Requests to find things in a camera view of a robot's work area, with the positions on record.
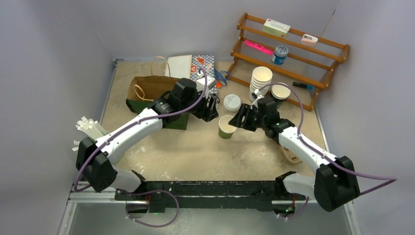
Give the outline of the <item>green paper bag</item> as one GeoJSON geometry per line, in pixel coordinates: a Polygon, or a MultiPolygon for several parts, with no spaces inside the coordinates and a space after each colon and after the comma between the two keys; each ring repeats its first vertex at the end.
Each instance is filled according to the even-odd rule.
{"type": "Polygon", "coordinates": [[[153,73],[150,66],[150,76],[136,76],[129,85],[126,105],[132,113],[139,114],[150,102],[159,98],[164,92],[173,89],[177,78],[171,77],[169,63],[166,62],[168,75],[160,76],[153,73]]]}

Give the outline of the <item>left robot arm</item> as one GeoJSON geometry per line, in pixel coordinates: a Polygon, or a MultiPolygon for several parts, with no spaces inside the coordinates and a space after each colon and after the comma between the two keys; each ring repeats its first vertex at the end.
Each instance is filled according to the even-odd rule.
{"type": "Polygon", "coordinates": [[[96,192],[109,187],[127,191],[133,200],[146,194],[145,181],[134,170],[116,168],[124,153],[145,137],[177,121],[182,114],[193,114],[209,122],[218,117],[216,97],[210,94],[216,81],[207,76],[196,81],[181,78],[172,90],[154,99],[135,118],[103,137],[80,141],[76,183],[84,178],[96,192]]]}

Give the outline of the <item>green takeout paper cup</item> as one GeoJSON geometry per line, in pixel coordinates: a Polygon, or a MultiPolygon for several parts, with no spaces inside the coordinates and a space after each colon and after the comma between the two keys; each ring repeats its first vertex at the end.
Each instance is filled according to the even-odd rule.
{"type": "Polygon", "coordinates": [[[231,126],[229,122],[232,120],[233,116],[225,115],[222,116],[218,121],[218,135],[220,138],[226,140],[230,139],[236,131],[236,127],[231,126]]]}

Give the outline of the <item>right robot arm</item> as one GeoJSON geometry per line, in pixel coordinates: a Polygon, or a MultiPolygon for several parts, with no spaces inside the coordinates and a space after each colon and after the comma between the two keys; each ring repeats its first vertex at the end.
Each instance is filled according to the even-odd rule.
{"type": "Polygon", "coordinates": [[[278,198],[300,194],[315,199],[322,209],[331,212],[361,195],[352,160],[337,157],[313,143],[300,132],[299,126],[280,117],[270,97],[260,98],[253,105],[242,104],[228,124],[252,132],[262,129],[268,138],[290,150],[314,172],[313,177],[295,172],[277,177],[278,198]]]}

